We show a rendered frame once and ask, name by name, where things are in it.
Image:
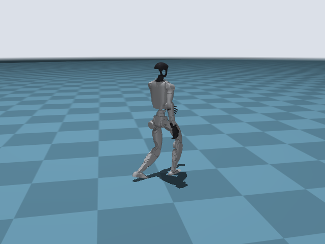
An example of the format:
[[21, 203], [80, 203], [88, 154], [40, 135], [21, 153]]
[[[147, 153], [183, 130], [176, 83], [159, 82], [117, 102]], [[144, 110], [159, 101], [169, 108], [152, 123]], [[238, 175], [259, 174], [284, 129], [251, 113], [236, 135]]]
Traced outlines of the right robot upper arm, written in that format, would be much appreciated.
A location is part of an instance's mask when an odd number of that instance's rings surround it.
[[173, 96], [174, 96], [175, 86], [171, 83], [166, 82], [166, 90], [167, 90], [166, 108], [171, 109], [171, 103], [172, 103]]

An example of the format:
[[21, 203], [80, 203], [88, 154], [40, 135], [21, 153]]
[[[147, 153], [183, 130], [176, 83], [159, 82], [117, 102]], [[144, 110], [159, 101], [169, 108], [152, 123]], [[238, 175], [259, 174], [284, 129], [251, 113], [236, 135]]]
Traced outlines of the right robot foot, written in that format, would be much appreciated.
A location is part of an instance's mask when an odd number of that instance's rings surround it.
[[176, 174], [176, 173], [178, 173], [180, 171], [181, 171], [180, 169], [176, 169], [175, 173], [173, 173], [173, 171], [171, 171], [171, 172], [168, 173], [168, 175], [174, 175], [174, 174]]

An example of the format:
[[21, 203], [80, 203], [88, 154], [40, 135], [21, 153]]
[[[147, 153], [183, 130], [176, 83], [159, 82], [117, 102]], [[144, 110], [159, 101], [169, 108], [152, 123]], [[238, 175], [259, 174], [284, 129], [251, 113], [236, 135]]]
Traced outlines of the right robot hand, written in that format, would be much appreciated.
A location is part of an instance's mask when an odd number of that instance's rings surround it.
[[173, 132], [173, 138], [172, 139], [176, 139], [178, 136], [179, 136], [179, 130], [178, 128], [176, 127], [177, 125], [173, 126], [172, 123], [170, 123], [170, 126], [172, 128], [172, 132]]

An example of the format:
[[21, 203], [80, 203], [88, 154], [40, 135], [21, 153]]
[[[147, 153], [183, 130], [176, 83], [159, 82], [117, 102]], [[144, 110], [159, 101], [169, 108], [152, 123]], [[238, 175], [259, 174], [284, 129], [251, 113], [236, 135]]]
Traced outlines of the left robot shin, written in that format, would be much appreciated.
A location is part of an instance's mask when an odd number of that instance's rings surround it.
[[151, 153], [151, 151], [148, 153], [146, 158], [144, 159], [143, 164], [141, 167], [138, 169], [138, 173], [142, 173], [145, 171], [159, 156], [155, 156], [154, 154]]

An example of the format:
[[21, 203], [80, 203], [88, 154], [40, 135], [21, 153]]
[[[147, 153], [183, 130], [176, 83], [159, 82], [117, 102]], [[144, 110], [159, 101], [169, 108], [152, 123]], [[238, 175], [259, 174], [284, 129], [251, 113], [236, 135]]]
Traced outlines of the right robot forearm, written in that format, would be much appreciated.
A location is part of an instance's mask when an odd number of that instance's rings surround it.
[[171, 103], [171, 109], [168, 110], [168, 115], [169, 115], [169, 122], [173, 124], [173, 126], [176, 125], [175, 122], [175, 116], [174, 116], [174, 103]]

